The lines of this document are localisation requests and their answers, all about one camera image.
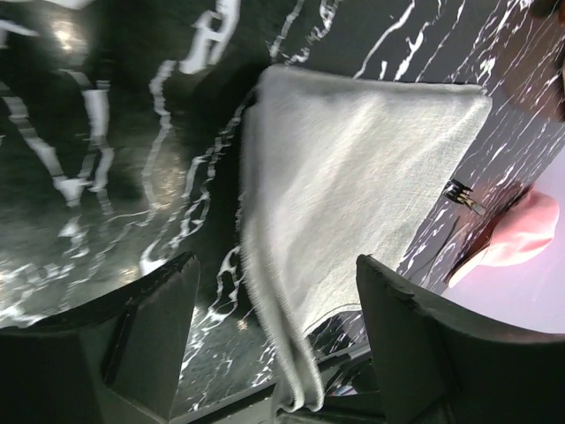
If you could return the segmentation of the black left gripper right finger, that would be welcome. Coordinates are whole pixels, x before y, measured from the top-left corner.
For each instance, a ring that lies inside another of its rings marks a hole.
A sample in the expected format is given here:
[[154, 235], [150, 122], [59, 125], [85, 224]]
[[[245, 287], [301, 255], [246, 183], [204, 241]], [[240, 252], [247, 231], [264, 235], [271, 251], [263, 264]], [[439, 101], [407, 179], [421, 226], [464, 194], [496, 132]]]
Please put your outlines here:
[[562, 423], [564, 336], [498, 322], [357, 259], [389, 423]]

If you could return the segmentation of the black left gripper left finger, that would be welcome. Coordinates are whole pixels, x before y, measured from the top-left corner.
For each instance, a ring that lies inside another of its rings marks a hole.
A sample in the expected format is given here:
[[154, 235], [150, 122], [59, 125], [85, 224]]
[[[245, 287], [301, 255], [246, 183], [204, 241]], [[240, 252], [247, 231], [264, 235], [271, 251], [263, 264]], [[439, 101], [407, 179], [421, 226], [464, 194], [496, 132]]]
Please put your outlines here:
[[150, 274], [35, 324], [1, 330], [3, 423], [167, 423], [200, 264]]

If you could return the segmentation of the grey cloth napkin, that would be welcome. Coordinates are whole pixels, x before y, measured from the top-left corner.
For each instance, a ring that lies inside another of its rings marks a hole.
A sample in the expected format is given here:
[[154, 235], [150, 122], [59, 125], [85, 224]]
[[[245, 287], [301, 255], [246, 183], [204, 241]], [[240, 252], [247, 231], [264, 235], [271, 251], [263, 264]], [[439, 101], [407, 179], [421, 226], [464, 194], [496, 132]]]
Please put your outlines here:
[[358, 311], [361, 254], [396, 269], [486, 122], [477, 85], [350, 79], [273, 65], [242, 131], [245, 286], [282, 372], [277, 407], [318, 411], [308, 335]]

